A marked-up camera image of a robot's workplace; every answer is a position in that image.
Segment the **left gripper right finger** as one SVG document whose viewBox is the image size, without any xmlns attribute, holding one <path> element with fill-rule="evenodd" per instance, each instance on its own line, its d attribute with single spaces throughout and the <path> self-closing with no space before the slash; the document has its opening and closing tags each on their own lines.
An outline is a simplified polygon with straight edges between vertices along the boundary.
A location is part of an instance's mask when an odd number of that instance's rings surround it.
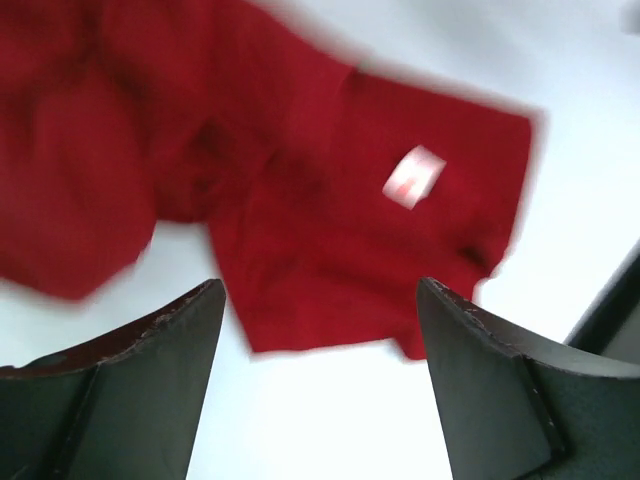
<svg viewBox="0 0 640 480">
<path fill-rule="evenodd" d="M 635 479 L 639 368 L 422 280 L 417 306 L 456 479 Z"/>
</svg>

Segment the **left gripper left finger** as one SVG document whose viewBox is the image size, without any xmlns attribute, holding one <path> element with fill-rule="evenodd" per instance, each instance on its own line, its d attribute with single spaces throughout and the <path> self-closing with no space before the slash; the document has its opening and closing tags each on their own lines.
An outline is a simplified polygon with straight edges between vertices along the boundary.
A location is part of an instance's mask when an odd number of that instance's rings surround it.
<svg viewBox="0 0 640 480">
<path fill-rule="evenodd" d="M 185 478 L 225 301 L 208 280 L 92 340 L 3 367 L 2 477 Z"/>
</svg>

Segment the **dark red t shirt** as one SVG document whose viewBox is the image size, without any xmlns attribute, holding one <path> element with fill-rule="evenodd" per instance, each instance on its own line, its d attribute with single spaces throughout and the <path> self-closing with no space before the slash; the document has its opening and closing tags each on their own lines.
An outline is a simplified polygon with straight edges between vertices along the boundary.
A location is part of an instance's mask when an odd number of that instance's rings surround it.
<svg viewBox="0 0 640 480">
<path fill-rule="evenodd" d="M 202 223 L 256 352 L 392 339 L 512 235 L 537 115 L 327 54 L 248 1 L 1 5 L 1 275 L 80 300 Z"/>
</svg>

